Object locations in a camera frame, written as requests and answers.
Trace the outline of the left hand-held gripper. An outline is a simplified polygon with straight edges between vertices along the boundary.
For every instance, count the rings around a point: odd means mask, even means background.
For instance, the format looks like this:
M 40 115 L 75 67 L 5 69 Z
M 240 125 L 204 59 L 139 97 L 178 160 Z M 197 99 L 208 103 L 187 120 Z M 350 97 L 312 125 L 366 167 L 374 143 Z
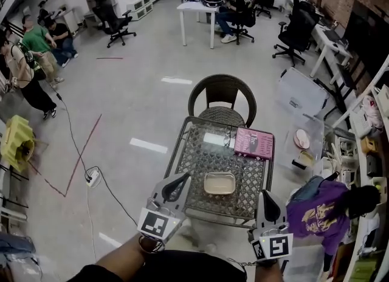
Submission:
M 166 244 L 186 219 L 189 189 L 188 173 L 174 174 L 158 182 L 140 212 L 137 231 Z

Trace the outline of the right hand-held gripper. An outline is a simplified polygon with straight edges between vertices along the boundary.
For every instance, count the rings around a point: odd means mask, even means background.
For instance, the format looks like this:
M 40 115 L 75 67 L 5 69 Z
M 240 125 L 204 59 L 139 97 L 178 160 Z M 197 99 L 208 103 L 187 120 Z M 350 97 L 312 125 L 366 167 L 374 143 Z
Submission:
M 259 193 L 255 223 L 248 230 L 249 242 L 258 260 L 277 260 L 291 255 L 293 234 L 289 231 L 285 203 L 273 193 Z

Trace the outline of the beige plastic lunch box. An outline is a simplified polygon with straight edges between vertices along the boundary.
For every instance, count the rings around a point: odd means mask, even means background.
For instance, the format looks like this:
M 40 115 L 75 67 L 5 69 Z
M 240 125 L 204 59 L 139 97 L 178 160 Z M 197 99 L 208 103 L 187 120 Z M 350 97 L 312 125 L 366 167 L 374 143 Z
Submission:
M 235 175 L 226 172 L 207 173 L 204 177 L 204 191 L 213 195 L 232 194 L 236 188 Z

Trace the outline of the person's right forearm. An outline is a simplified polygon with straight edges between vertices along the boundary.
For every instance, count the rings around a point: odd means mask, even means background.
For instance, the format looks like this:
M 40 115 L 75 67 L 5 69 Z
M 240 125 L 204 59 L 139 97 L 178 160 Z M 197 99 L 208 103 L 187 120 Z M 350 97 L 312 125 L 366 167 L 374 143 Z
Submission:
M 284 282 L 277 260 L 267 260 L 256 265 L 255 282 Z

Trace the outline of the wicker glass-top table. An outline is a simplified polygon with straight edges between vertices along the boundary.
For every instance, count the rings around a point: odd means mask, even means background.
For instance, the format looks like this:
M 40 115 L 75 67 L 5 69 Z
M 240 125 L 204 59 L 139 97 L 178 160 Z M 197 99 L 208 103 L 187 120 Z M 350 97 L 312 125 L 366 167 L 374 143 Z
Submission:
M 189 173 L 191 185 L 185 214 L 190 219 L 249 229 L 255 219 L 262 189 L 270 190 L 274 160 L 237 154 L 225 147 L 223 139 L 238 127 L 188 116 L 178 135 L 165 176 Z M 207 173 L 235 175 L 236 188 L 230 195 L 211 195 L 204 191 Z

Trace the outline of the pink book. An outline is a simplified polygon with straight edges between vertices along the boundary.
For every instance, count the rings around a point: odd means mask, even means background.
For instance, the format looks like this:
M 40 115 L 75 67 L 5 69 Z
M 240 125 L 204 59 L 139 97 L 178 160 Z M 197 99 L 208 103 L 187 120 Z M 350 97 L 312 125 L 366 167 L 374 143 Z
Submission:
M 274 151 L 274 135 L 247 128 L 238 128 L 234 152 L 270 160 Z

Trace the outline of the person's black shirt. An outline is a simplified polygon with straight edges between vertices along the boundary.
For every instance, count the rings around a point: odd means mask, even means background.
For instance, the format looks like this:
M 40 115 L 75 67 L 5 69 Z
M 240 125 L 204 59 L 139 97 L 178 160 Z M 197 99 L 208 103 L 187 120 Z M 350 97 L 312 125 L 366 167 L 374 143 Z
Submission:
M 148 255 L 132 278 L 91 264 L 67 282 L 246 282 L 247 274 L 229 262 L 201 252 L 164 250 Z

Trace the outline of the white shelf rack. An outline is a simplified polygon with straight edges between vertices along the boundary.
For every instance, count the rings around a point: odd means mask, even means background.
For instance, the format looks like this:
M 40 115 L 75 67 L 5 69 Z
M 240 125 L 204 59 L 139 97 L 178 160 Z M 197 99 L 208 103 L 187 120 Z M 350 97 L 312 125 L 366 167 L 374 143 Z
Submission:
M 378 70 L 377 74 L 374 76 L 370 84 L 366 87 L 366 89 L 350 104 L 348 107 L 346 113 L 344 113 L 341 118 L 339 118 L 332 127 L 337 127 L 341 122 L 346 120 L 346 118 L 349 118 L 351 129 L 354 132 L 354 135 L 356 135 L 356 130 L 354 126 L 354 120 L 350 117 L 351 113 L 355 111 L 355 109 L 362 103 L 362 100 L 364 96 L 368 94 L 373 94 L 374 87 L 377 85 L 377 82 L 381 79 L 383 74 L 389 71 L 389 54 L 387 55 L 385 61 L 381 65 L 380 69 Z M 356 136 L 356 145 L 357 145 L 357 156 L 359 160 L 359 170 L 360 170 L 360 179 L 358 182 L 360 182 L 361 186 L 367 185 L 368 183 L 372 183 L 373 180 L 369 179 L 366 171 L 367 171 L 367 158 L 366 155 L 362 152 L 362 146 L 360 143 L 360 139 Z M 357 263 L 357 260 L 360 257 L 360 251 L 365 245 L 365 240 L 367 239 L 367 230 L 369 226 L 369 222 L 371 222 L 372 219 L 360 217 L 359 218 L 359 224 L 358 224 L 358 231 L 356 235 L 356 241 L 355 246 L 353 250 L 353 254 L 351 257 L 350 264 L 348 266 L 348 270 L 346 272 L 345 278 L 343 279 L 343 282 L 349 282 L 352 276 L 352 273 L 354 272 L 355 265 Z M 382 260 L 380 261 L 379 267 L 377 268 L 377 274 L 372 275 L 371 277 L 374 278 L 374 282 L 381 282 L 384 280 L 384 278 L 389 273 L 389 240 L 386 242 L 387 248 L 385 250 L 385 253 L 383 254 Z

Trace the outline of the dark wicker chair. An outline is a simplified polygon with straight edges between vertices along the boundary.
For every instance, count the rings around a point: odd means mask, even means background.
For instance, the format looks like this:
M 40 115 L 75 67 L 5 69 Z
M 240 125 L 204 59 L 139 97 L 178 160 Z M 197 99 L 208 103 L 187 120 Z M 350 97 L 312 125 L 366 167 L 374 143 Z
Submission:
M 256 100 L 252 90 L 241 79 L 227 74 L 215 74 L 205 77 L 192 90 L 188 99 L 188 115 L 195 116 L 197 97 L 205 92 L 206 109 L 198 117 L 226 125 L 248 128 L 256 117 Z M 235 109 L 238 93 L 247 101 L 249 113 L 243 119 Z

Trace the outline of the white plastic basket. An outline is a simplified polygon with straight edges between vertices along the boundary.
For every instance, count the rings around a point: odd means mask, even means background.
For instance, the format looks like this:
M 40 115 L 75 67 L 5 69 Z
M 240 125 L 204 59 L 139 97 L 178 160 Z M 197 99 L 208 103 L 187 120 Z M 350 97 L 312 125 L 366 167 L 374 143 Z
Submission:
M 373 129 L 371 122 L 368 120 L 364 109 L 359 108 L 357 111 L 350 112 L 351 120 L 355 127 L 356 135 L 361 139 L 367 136 Z

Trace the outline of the pink bag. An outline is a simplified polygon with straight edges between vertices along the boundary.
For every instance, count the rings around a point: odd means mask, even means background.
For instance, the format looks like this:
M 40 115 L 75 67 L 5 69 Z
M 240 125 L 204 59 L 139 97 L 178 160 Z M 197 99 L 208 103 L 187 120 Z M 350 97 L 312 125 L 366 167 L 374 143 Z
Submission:
M 384 127 L 379 108 L 375 99 L 372 96 L 364 96 L 364 98 L 362 99 L 362 109 L 365 112 L 367 122 L 372 128 L 382 129 Z

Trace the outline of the yellow plastic crate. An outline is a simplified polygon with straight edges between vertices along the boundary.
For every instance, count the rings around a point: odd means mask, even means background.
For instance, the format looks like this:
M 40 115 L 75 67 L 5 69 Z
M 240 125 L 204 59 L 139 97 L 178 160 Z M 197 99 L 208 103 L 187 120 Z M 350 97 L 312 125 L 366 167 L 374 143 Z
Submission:
M 35 137 L 29 121 L 19 115 L 7 120 L 0 141 L 0 155 L 18 172 L 27 168 L 35 149 Z

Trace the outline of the white desk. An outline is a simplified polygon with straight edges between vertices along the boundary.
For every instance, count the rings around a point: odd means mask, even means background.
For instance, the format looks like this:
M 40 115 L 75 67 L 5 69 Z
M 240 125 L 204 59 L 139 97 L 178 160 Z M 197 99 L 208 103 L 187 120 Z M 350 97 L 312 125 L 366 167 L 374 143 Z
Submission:
M 210 48 L 214 49 L 215 45 L 215 18 L 216 13 L 218 11 L 217 8 L 206 7 L 201 2 L 183 2 L 179 6 L 177 6 L 177 10 L 179 11 L 179 19 L 181 25 L 181 37 L 182 37 L 182 45 L 186 46 L 186 34 L 185 34 L 185 21 L 184 14 L 186 12 L 195 12 L 196 21 L 199 22 L 199 14 L 200 13 L 208 13 L 210 14 Z
M 332 52 L 333 56 L 340 55 L 343 57 L 341 65 L 344 67 L 349 65 L 350 60 L 353 58 L 353 56 L 347 51 L 346 47 L 342 43 L 333 42 L 327 37 L 325 33 L 327 30 L 328 28 L 317 24 L 312 31 L 312 37 L 317 43 L 315 51 L 320 51 L 320 55 L 311 73 L 309 74 L 311 78 L 314 78 L 317 75 L 319 67 L 325 61 L 325 58 L 329 52 Z

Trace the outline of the white low cabinet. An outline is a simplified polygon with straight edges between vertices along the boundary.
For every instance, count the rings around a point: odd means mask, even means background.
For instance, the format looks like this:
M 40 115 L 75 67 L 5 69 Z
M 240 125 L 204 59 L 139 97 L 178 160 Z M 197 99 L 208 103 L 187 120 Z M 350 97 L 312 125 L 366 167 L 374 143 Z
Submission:
M 136 0 L 127 4 L 126 10 L 133 21 L 138 21 L 153 10 L 153 3 L 151 0 Z

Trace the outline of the black television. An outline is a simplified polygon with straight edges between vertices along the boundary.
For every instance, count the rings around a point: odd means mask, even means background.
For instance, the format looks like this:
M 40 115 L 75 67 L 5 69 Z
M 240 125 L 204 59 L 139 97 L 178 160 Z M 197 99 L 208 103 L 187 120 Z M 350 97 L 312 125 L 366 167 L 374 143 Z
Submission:
M 344 38 L 370 76 L 375 76 L 389 55 L 389 22 L 355 0 Z

